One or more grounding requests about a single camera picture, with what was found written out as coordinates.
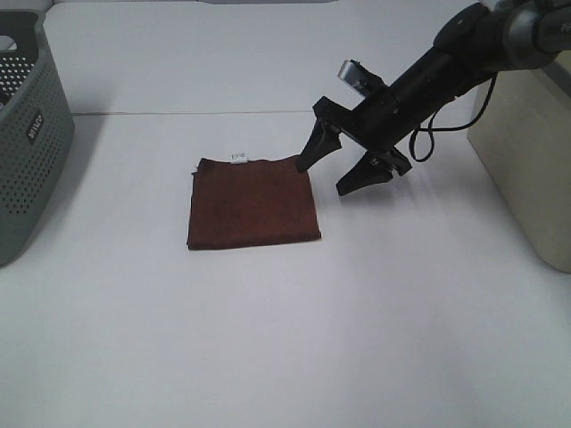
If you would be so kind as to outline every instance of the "gray plastic basket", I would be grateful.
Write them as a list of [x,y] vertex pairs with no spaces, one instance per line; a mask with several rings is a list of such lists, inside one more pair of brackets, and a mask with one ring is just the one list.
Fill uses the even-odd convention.
[[44,33],[44,14],[0,11],[0,266],[24,247],[54,190],[73,119]]

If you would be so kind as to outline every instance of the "white wall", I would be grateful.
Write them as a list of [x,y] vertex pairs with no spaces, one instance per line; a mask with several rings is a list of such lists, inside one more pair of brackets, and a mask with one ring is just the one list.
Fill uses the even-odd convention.
[[[196,0],[54,0],[54,3],[81,3],[81,2],[192,2]],[[326,3],[335,0],[198,0],[213,4],[251,4],[251,3]]]
[[53,4],[52,0],[0,0],[0,9],[40,9],[46,11]]

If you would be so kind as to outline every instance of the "white tag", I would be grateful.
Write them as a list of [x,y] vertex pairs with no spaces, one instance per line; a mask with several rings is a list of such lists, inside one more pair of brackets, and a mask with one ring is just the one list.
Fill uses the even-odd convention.
[[246,156],[245,152],[232,153],[230,163],[247,163],[247,162],[248,162],[248,157]]

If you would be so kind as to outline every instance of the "folded cloth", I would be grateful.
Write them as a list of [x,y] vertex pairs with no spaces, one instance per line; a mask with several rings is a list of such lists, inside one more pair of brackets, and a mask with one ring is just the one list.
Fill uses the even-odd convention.
[[299,243],[321,237],[307,172],[295,158],[231,164],[202,159],[194,173],[188,248]]

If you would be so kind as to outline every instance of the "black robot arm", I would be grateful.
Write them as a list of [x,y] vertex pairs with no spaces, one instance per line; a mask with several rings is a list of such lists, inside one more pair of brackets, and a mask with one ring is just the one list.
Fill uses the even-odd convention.
[[358,62],[345,62],[339,77],[365,98],[353,110],[326,97],[313,106],[317,120],[297,168],[303,172],[340,149],[344,133],[366,153],[337,183],[339,194],[385,183],[394,171],[402,176],[411,165],[395,145],[424,120],[499,71],[538,69],[566,49],[571,49],[571,0],[500,2],[493,12],[473,4],[390,86]]

